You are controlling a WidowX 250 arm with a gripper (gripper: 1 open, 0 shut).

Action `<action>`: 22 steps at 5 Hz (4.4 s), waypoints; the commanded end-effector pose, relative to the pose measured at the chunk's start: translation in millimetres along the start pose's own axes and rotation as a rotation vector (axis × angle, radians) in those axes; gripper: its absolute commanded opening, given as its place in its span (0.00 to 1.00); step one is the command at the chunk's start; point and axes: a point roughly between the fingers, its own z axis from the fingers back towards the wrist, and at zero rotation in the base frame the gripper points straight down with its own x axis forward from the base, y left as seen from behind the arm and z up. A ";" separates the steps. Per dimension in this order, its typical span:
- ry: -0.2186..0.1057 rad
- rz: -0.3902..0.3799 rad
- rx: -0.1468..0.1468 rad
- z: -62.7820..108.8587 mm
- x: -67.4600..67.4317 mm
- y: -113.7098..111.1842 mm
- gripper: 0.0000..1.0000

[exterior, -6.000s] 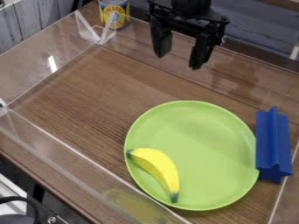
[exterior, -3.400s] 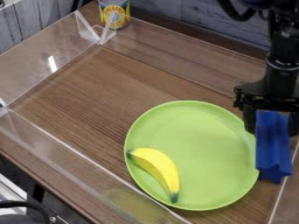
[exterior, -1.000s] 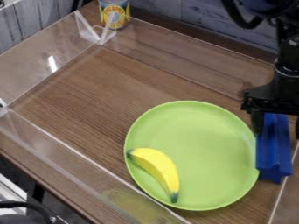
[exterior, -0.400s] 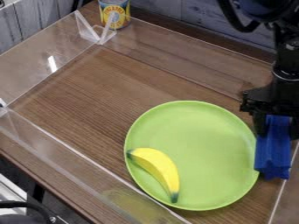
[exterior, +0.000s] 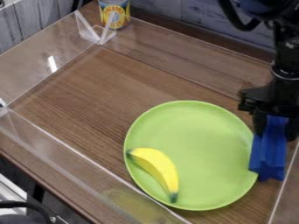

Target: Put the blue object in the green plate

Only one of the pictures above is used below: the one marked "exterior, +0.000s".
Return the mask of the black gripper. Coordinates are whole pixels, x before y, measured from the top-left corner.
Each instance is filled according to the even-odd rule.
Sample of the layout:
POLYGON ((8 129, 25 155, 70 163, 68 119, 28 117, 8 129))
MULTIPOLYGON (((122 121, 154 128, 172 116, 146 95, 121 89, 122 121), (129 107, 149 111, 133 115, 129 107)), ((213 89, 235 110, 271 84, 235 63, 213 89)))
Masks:
MULTIPOLYGON (((269 86, 253 87, 240 91, 237 109, 253 113, 255 133, 261 136, 267 126, 267 115, 299 116, 299 93, 276 92, 269 86)), ((285 138, 291 142, 299 137, 299 117, 291 118, 285 126, 285 138)))

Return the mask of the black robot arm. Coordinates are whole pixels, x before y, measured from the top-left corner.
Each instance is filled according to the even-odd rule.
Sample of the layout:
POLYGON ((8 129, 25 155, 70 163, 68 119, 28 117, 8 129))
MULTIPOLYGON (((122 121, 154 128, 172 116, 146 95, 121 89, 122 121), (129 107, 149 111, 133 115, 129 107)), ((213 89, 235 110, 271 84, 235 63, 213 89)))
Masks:
POLYGON ((251 17, 244 24, 230 0, 217 0, 236 29, 251 32, 260 24, 273 33, 275 58, 269 82, 240 92, 237 109, 252 115, 253 130, 261 137, 269 116, 287 119, 287 141, 299 137, 299 0, 237 0, 237 7, 251 17))

